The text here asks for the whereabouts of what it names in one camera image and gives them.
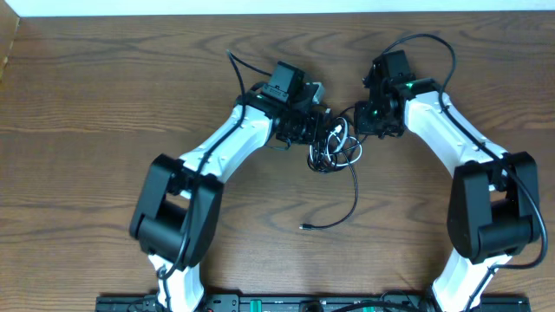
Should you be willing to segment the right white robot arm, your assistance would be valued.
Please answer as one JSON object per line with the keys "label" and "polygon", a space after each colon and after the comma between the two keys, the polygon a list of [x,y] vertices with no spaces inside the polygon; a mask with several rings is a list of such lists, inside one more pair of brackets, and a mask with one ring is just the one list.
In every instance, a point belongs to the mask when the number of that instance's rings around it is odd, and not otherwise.
{"label": "right white robot arm", "polygon": [[452,177],[447,233],[453,250],[421,308],[479,307],[494,274],[528,244],[545,239],[535,160],[483,136],[438,82],[415,76],[401,50],[377,56],[362,83],[369,99],[356,103],[356,132],[383,139],[410,131]]}

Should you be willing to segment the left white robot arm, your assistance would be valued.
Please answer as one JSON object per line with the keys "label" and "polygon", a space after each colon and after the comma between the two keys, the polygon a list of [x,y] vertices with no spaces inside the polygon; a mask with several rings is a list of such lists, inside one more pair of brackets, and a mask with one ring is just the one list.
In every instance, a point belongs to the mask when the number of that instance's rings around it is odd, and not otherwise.
{"label": "left white robot arm", "polygon": [[226,181],[268,140],[310,144],[321,132],[320,82],[279,62],[269,75],[241,88],[225,123],[177,159],[161,154],[148,168],[129,234],[154,266],[159,311],[194,311],[205,289],[200,263],[215,235]]}

